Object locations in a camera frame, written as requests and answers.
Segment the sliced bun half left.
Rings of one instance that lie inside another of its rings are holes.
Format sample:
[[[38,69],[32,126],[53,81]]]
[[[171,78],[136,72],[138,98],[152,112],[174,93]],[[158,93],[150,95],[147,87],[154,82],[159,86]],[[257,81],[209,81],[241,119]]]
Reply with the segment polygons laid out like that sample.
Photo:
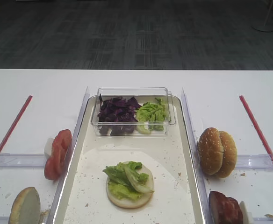
[[[35,187],[23,189],[15,198],[9,224],[38,224],[41,215],[40,197]]]

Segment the purple cabbage pieces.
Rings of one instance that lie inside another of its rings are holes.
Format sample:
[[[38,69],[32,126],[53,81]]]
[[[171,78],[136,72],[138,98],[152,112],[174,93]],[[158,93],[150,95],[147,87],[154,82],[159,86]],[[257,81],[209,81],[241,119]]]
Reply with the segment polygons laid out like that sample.
[[[103,100],[99,95],[100,112],[98,114],[99,122],[137,122],[135,118],[136,111],[141,107],[135,97],[124,99],[115,97]],[[134,131],[133,125],[104,125],[100,128],[101,135],[123,135],[131,134]]]

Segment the clear plastic container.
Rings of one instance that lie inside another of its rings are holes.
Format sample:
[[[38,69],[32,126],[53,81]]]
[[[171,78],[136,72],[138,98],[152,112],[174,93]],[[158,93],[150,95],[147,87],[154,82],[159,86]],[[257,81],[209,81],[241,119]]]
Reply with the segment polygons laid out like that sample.
[[[176,124],[172,94],[165,87],[99,88],[91,124],[99,136],[166,135]]]

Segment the sesame bun left one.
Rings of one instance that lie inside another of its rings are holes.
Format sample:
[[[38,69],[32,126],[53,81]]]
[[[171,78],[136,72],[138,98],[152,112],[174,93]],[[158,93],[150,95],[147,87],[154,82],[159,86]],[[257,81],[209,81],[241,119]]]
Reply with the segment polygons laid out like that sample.
[[[219,131],[209,127],[203,131],[198,141],[200,166],[207,175],[217,173],[223,163],[223,146]]]

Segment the sesame bun one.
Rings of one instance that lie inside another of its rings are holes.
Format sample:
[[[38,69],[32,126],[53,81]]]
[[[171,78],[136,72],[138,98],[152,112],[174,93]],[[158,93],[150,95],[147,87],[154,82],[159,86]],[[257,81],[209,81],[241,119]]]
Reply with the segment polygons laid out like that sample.
[[[220,139],[223,146],[223,162],[220,170],[215,174],[217,178],[226,178],[234,170],[237,163],[237,148],[232,136],[220,131]]]
[[[203,131],[198,141],[200,166],[207,175],[217,173],[223,163],[223,146],[219,131],[209,127]]]

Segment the white pusher block left upper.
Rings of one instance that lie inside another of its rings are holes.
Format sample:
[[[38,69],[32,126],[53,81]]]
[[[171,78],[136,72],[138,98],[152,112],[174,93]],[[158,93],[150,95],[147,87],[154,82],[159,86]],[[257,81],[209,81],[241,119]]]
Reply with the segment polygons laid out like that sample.
[[[44,147],[44,154],[47,158],[49,158],[52,154],[52,143],[53,143],[54,139],[53,138],[48,138],[47,142],[45,144]]]

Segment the white pusher block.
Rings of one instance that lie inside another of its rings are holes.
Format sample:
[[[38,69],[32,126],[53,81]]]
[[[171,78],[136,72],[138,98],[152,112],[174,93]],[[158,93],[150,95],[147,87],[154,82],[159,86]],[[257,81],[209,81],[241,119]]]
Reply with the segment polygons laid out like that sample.
[[[49,158],[52,154],[52,143],[53,143],[54,139],[53,138],[48,138],[47,142],[45,144],[44,147],[44,154],[47,158]]]
[[[239,206],[243,215],[243,224],[254,224],[252,213],[247,210],[245,202],[241,201]]]

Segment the sesame bun right one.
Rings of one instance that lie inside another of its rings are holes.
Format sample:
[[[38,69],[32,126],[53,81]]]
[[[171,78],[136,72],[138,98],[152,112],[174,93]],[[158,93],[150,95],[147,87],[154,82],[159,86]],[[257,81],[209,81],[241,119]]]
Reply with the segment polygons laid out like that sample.
[[[223,146],[223,162],[220,170],[215,174],[217,178],[226,178],[234,170],[237,163],[237,148],[232,136],[220,131],[220,139]]]

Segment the red strip right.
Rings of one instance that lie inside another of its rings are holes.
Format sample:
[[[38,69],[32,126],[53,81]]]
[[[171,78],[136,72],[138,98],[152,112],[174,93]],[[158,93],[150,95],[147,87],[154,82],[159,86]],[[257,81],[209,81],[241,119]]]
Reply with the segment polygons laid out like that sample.
[[[251,120],[251,122],[252,122],[252,124],[253,124],[253,126],[254,126],[254,128],[255,128],[255,130],[256,130],[256,132],[257,132],[257,134],[258,134],[258,136],[259,136],[259,138],[260,138],[260,140],[261,140],[261,142],[263,144],[263,146],[264,146],[264,148],[265,148],[265,150],[266,150],[266,152],[269,154],[270,159],[271,159],[271,161],[273,163],[273,152],[272,152],[267,140],[265,139],[265,136],[263,135],[263,133],[262,133],[262,131],[261,131],[259,125],[258,125],[258,122],[256,121],[256,119],[255,119],[255,117],[254,117],[248,103],[246,102],[244,96],[240,95],[239,98],[240,98],[240,100],[241,100],[241,102],[242,102],[242,104],[243,104],[243,106],[244,106],[244,108],[245,108],[245,110],[246,110],[246,112],[247,112],[247,114],[248,114],[248,116],[249,116],[249,118],[250,118],[250,120]]]

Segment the red strip left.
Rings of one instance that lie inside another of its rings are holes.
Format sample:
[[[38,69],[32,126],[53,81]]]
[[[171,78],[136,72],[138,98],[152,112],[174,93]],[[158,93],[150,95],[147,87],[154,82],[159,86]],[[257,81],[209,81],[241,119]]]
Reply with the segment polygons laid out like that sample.
[[[15,117],[13,123],[11,124],[10,128],[8,129],[7,133],[5,134],[3,140],[0,143],[0,153],[7,143],[7,140],[9,139],[10,135],[12,134],[13,130],[15,129],[16,125],[18,124],[19,120],[21,119],[22,115],[24,114],[25,110],[27,109],[28,105],[30,104],[33,96],[29,95],[26,99],[25,103],[23,104],[22,108],[18,112],[17,116]]]

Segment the white pusher block right lower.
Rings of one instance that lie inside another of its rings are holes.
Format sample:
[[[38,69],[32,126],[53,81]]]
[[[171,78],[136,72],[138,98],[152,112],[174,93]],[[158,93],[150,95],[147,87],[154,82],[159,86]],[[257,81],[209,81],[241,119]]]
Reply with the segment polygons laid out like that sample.
[[[245,202],[241,201],[239,206],[243,215],[243,224],[254,224],[252,213],[247,210]]]

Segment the white stand base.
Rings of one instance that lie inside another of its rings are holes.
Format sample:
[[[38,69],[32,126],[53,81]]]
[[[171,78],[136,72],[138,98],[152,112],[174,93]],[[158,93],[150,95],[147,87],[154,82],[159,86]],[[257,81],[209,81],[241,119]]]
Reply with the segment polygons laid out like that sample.
[[[259,32],[264,32],[264,33],[272,33],[273,32],[273,23],[269,21],[269,16],[271,14],[271,10],[273,7],[273,0],[270,1],[270,5],[267,11],[267,14],[265,16],[265,19],[262,23],[255,23],[251,25],[251,27]]]

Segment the clear cross rail right upper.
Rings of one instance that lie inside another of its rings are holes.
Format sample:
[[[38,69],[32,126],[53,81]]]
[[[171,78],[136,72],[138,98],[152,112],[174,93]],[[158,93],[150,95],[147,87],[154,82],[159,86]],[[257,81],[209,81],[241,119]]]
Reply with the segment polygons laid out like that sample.
[[[273,154],[238,155],[235,169],[273,171]]]

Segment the clear divider rail left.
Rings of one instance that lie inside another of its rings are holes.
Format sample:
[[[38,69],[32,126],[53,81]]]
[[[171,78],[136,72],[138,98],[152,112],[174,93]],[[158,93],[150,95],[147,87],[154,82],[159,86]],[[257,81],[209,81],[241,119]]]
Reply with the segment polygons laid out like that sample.
[[[83,97],[83,101],[81,104],[80,112],[78,115],[77,123],[76,123],[75,129],[74,129],[73,135],[72,135],[71,145],[68,149],[68,153],[65,158],[64,173],[61,175],[61,177],[58,181],[57,190],[54,195],[53,202],[52,202],[50,211],[48,213],[47,219],[44,222],[45,224],[54,224],[55,220],[57,219],[57,210],[58,210],[58,207],[62,201],[62,193],[63,193],[64,189],[66,188],[66,179],[69,176],[69,170],[70,170],[70,166],[71,166],[71,163],[73,160],[73,155],[75,152],[75,147],[76,147],[78,135],[80,132],[80,128],[81,128],[81,125],[83,122],[83,118],[84,118],[84,114],[85,114],[85,110],[86,110],[89,96],[90,96],[89,88],[87,86],[84,97]]]

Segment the clear cross rail left upper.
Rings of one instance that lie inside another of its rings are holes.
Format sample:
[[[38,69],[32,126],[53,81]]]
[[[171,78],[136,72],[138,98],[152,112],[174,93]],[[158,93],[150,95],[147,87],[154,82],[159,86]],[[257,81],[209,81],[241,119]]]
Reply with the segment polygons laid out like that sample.
[[[44,168],[46,161],[44,154],[0,153],[0,168]]]

